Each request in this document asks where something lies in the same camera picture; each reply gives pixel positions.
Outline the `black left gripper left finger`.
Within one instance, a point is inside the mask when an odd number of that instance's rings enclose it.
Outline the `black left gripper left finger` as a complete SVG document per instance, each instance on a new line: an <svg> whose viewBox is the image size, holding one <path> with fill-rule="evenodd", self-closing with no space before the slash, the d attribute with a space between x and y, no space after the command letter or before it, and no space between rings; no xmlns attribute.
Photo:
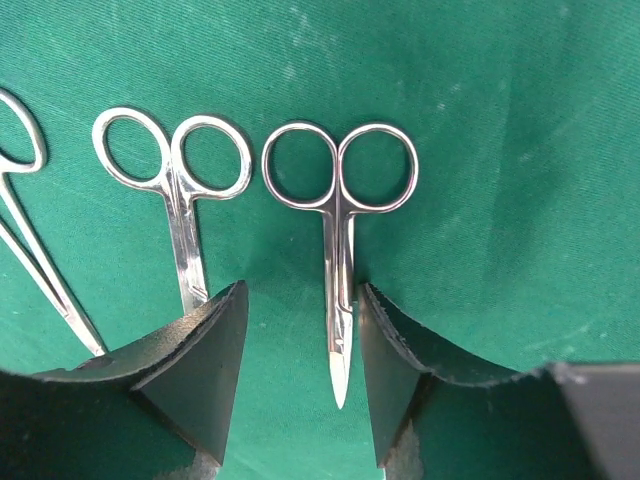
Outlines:
<svg viewBox="0 0 640 480"><path fill-rule="evenodd" d="M237 281L79 367L1 374L5 479L152 479L224 462L249 318Z"/></svg>

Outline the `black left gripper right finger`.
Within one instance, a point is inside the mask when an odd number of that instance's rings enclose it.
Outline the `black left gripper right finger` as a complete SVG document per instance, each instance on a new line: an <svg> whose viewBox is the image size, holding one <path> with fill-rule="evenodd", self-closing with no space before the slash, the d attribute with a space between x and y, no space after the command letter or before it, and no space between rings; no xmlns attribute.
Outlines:
<svg viewBox="0 0 640 480"><path fill-rule="evenodd" d="M377 465L389 479L635 479L639 366L480 358L359 289Z"/></svg>

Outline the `silver haemostat clamp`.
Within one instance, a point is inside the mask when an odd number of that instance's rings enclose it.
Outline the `silver haemostat clamp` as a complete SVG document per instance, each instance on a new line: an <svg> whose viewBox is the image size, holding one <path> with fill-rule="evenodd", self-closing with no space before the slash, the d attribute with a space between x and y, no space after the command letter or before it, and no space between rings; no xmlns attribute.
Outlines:
<svg viewBox="0 0 640 480"><path fill-rule="evenodd" d="M8 175L11 173L31 174L46 165L48 153L42 130L26 105L6 89L1 90L1 102L9 107L20 120L34 151L34 159L28 163L22 163L5 153L1 155L1 200L7 206L26 242L21 243L16 239L6 224L1 225L1 239L21 262L81 343L92 355L104 355L107 353L108 347L51 261L35 229L24 213L22 204L14 195L8 179Z"/></svg>

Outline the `green surgical cloth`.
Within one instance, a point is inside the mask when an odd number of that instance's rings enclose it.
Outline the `green surgical cloth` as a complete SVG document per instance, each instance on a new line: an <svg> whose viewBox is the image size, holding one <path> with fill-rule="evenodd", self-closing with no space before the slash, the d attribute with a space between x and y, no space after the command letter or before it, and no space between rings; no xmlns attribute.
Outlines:
<svg viewBox="0 0 640 480"><path fill-rule="evenodd" d="M639 1L1 1L1 87L49 152L14 191L111 349L182 308L162 198L103 169L95 118L219 114L250 138L246 192L195 204L209 292L250 289L218 479L386 476L359 332L333 397L321 217L261 178L288 121L416 146L412 198L356 217L357 281L510 369L639 361Z"/></svg>

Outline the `small silver scissors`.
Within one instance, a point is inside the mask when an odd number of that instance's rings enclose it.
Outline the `small silver scissors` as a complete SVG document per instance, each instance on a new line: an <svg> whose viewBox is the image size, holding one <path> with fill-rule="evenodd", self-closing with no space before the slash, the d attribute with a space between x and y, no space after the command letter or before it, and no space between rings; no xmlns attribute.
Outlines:
<svg viewBox="0 0 640 480"><path fill-rule="evenodd" d="M329 149L332 178L327 191L313 200L299 200L276 186L271 175L272 150L276 142L293 131L306 131L320 137ZM408 154L409 175L403 191L393 201L374 205L356 199L346 186L344 160L348 147L357 138L382 132L398 139ZM322 216L327 350L334 399L343 408L349 386L353 331L353 277L355 217L358 214L392 212L413 195L419 178L419 157L409 136L387 123L367 123L349 132L339 143L322 127L307 121L293 121L275 129L267 137L261 153L261 169L269 193L281 204L296 210L314 211Z"/></svg>

